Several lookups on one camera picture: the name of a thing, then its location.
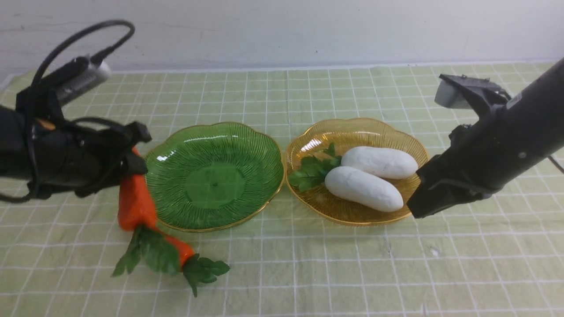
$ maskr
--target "green cutting mat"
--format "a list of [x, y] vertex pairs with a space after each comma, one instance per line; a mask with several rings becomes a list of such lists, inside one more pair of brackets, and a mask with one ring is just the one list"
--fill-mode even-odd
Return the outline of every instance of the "green cutting mat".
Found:
[[[142, 153], [194, 124], [243, 122], [285, 148], [319, 120], [373, 117], [433, 155], [477, 119], [433, 102], [440, 73], [489, 77], [515, 94], [548, 67], [117, 74], [65, 114], [147, 123], [154, 141]], [[16, 80], [1, 103], [27, 83]], [[25, 192], [8, 180], [0, 189]], [[327, 222], [285, 188], [239, 227], [180, 235], [232, 267], [197, 299], [181, 276], [146, 266], [110, 278], [130, 239], [117, 193], [0, 206], [0, 316], [564, 316], [564, 175], [549, 162], [489, 200], [385, 227]]]

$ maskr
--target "white radish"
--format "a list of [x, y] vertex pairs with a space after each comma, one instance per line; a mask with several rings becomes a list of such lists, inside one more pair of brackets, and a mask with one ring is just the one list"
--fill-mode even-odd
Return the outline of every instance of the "white radish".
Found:
[[325, 177], [325, 187], [333, 195], [358, 202], [381, 212], [403, 207], [402, 194], [389, 182], [348, 166], [332, 169]]
[[418, 169], [415, 159], [398, 149], [354, 147], [341, 160], [341, 166], [350, 166], [382, 178], [404, 179]]

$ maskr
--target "plate rim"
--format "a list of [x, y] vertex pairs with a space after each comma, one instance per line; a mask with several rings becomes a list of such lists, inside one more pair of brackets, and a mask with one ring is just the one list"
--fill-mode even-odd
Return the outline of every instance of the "plate rim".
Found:
[[[283, 186], [284, 183], [285, 183], [285, 180], [286, 180], [286, 173], [287, 173], [287, 166], [286, 166], [286, 163], [285, 163], [285, 160], [284, 160], [284, 159], [285, 159], [285, 156], [284, 156], [284, 152], [282, 151], [282, 148], [280, 147], [280, 144], [279, 144], [273, 137], [271, 137], [271, 136], [269, 136], [269, 135], [267, 135], [267, 134], [265, 134], [265, 133], [262, 133], [262, 132], [260, 132], [260, 131], [257, 131], [257, 130], [255, 130], [254, 128], [252, 128], [251, 126], [246, 125], [246, 124], [241, 123], [241, 122], [222, 121], [222, 122], [217, 122], [217, 123], [208, 124], [208, 125], [201, 124], [201, 125], [191, 125], [191, 126], [184, 127], [184, 128], [182, 128], [182, 129], [180, 129], [180, 130], [178, 130], [178, 131], [172, 133], [171, 135], [169, 135], [169, 136], [168, 136], [163, 142], [161, 142], [160, 144], [158, 144], [158, 145], [154, 146], [153, 148], [151, 148], [151, 149], [147, 152], [147, 154], [145, 154], [145, 155], [143, 156], [143, 160], [144, 160], [145, 162], [147, 162], [147, 157], [148, 157], [149, 155], [151, 155], [151, 154], [152, 154], [154, 151], [156, 151], [156, 149], [158, 149], [159, 147], [165, 145], [165, 144], [166, 144], [175, 134], [177, 134], [177, 133], [181, 133], [181, 132], [183, 132], [183, 131], [186, 131], [186, 130], [188, 130], [188, 129], [192, 129], [192, 128], [194, 128], [194, 127], [211, 127], [211, 126], [215, 126], [215, 125], [224, 125], [224, 124], [235, 124], [235, 125], [243, 126], [243, 127], [247, 128], [247, 129], [250, 129], [250, 130], [251, 130], [252, 132], [254, 132], [254, 133], [264, 135], [265, 137], [271, 139], [271, 140], [274, 142], [274, 144], [275, 144], [276, 147], [278, 148], [278, 153], [279, 153], [279, 155], [280, 155], [280, 162], [282, 163], [282, 173], [283, 173], [283, 174], [282, 174], [282, 180], [280, 181], [280, 184], [278, 184], [278, 188], [276, 189], [276, 191], [275, 191], [275, 192], [271, 195], [271, 197], [270, 197], [268, 200], [266, 200], [265, 203], [264, 203], [260, 208], [258, 208], [254, 213], [252, 213], [252, 214], [246, 216], [245, 218], [243, 218], [243, 219], [241, 219], [241, 220], [238, 220], [238, 221], [233, 222], [233, 223], [230, 223], [230, 224], [226, 224], [226, 225], [224, 225], [224, 226], [212, 227], [212, 228], [205, 228], [205, 229], [185, 229], [185, 228], [175, 227], [175, 226], [172, 226], [171, 224], [168, 224], [168, 223], [164, 222], [163, 220], [161, 220], [161, 219], [158, 217], [158, 215], [157, 215], [157, 223], [160, 223], [160, 224], [162, 224], [163, 226], [165, 226], [165, 227], [167, 227], [167, 228], [169, 228], [169, 229], [172, 229], [172, 230], [177, 230], [177, 231], [180, 231], [180, 232], [188, 232], [188, 233], [202, 233], [202, 232], [212, 232], [212, 231], [224, 230], [224, 229], [228, 229], [228, 228], [231, 228], [231, 227], [238, 226], [238, 225], [240, 225], [240, 224], [242, 224], [242, 223], [244, 223], [244, 222], [250, 220], [251, 218], [255, 217], [258, 213], [260, 213], [262, 210], [264, 210], [264, 208], [266, 208], [266, 206], [274, 199], [274, 197], [276, 197], [276, 195], [278, 195], [278, 193], [279, 193], [280, 190], [282, 189], [282, 186]], [[145, 179], [145, 184], [147, 184], [147, 175], [144, 175], [143, 178]]]
[[[412, 138], [413, 140], [415, 140], [415, 142], [417, 142], [419, 145], [421, 145], [421, 147], [422, 147], [423, 150], [425, 151], [425, 155], [426, 155], [426, 157], [427, 157], [427, 160], [429, 161], [429, 159], [430, 159], [429, 151], [427, 151], [427, 148], [426, 148], [425, 146], [423, 146], [423, 144], [422, 144], [417, 138], [415, 138], [413, 135], [410, 135], [410, 134], [405, 133], [405, 132], [403, 132], [403, 131], [397, 130], [397, 129], [394, 128], [393, 126], [391, 126], [391, 125], [389, 125], [389, 124], [387, 124], [387, 123], [385, 123], [385, 122], [383, 122], [383, 121], [381, 121], [381, 120], [374, 119], [374, 118], [367, 118], [367, 117], [358, 117], [358, 118], [350, 118], [350, 119], [339, 119], [339, 118], [335, 118], [335, 119], [321, 120], [321, 121], [318, 121], [318, 122], [312, 124], [309, 128], [306, 129], [306, 131], [304, 131], [301, 135], [295, 137], [295, 138], [290, 142], [290, 144], [289, 144], [288, 147], [286, 148], [286, 151], [284, 152], [284, 162], [285, 162], [286, 168], [288, 168], [288, 167], [287, 167], [287, 165], [288, 165], [288, 155], [289, 155], [289, 153], [290, 153], [290, 150], [295, 147], [295, 145], [294, 145], [295, 142], [296, 142], [299, 138], [304, 137], [304, 136], [310, 134], [310, 133], [311, 133], [311, 130], [313, 130], [313, 128], [314, 128], [316, 125], [319, 125], [319, 124], [321, 124], [321, 123], [323, 123], [323, 122], [335, 122], [335, 121], [345, 122], [345, 121], [360, 121], [360, 120], [368, 120], [368, 121], [378, 122], [378, 123], [380, 123], [380, 124], [383, 124], [383, 125], [385, 125], [385, 126], [388, 126], [388, 127], [391, 128], [391, 129], [393, 129], [393, 132], [395, 132], [395, 133], [404, 134], [404, 135], [406, 135], [406, 136]], [[357, 226], [357, 227], [361, 227], [361, 226], [383, 226], [383, 225], [386, 225], [386, 224], [389, 224], [389, 223], [393, 223], [393, 222], [400, 221], [400, 220], [405, 219], [405, 218], [407, 218], [407, 217], [409, 217], [409, 216], [411, 215], [411, 210], [409, 210], [409, 207], [408, 207], [408, 210], [409, 210], [408, 213], [406, 213], [405, 215], [403, 215], [403, 216], [401, 216], [401, 217], [398, 217], [398, 218], [395, 218], [395, 219], [391, 219], [391, 220], [388, 220], [388, 221], [380, 221], [380, 222], [351, 222], [351, 221], [344, 221], [344, 220], [336, 219], [336, 218], [330, 217], [330, 216], [328, 216], [328, 215], [322, 213], [321, 211], [317, 210], [317, 208], [315, 208], [315, 207], [313, 207], [312, 205], [308, 204], [304, 199], [302, 199], [302, 197], [300, 197], [300, 196], [298, 195], [298, 193], [296, 193], [296, 191], [294, 190], [294, 188], [292, 187], [292, 185], [290, 185], [290, 183], [289, 183], [289, 181], [288, 181], [288, 177], [284, 177], [284, 179], [285, 179], [286, 185], [287, 185], [288, 188], [290, 189], [290, 192], [291, 192], [291, 193], [294, 195], [294, 197], [296, 197], [301, 203], [303, 203], [304, 205], [308, 206], [311, 210], [315, 211], [316, 213], [318, 213], [320, 216], [324, 217], [325, 219], [331, 220], [331, 221], [336, 222], [336, 223], [339, 223], [339, 224], [344, 224], [344, 225], [347, 225], [347, 226]]]

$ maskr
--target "amber glass plate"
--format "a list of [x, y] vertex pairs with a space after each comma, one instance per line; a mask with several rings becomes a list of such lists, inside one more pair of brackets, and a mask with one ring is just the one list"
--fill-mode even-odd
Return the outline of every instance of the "amber glass plate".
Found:
[[[382, 121], [370, 118], [349, 120], [331, 119], [320, 121], [311, 126], [303, 135], [291, 142], [286, 150], [286, 179], [299, 169], [305, 156], [322, 157], [323, 149], [335, 144], [337, 155], [357, 146], [386, 147], [409, 153], [421, 167], [429, 160], [425, 147], [414, 137], [395, 130]], [[333, 196], [322, 184], [309, 191], [298, 192], [290, 184], [291, 192], [311, 209], [337, 223], [353, 226], [372, 226], [401, 220], [411, 214], [405, 204], [420, 184], [419, 177], [413, 175], [407, 179], [387, 179], [402, 194], [404, 206], [392, 213], [379, 212], [356, 202]]]
[[278, 144], [246, 125], [221, 122], [180, 130], [145, 158], [158, 220], [185, 232], [243, 223], [278, 193]]

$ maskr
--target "green glass plate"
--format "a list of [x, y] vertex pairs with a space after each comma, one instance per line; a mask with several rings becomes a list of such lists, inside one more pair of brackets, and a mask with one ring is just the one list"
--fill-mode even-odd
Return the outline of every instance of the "green glass plate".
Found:
[[276, 141], [235, 122], [180, 130], [145, 161], [157, 218], [187, 232], [252, 218], [278, 193], [285, 174]]

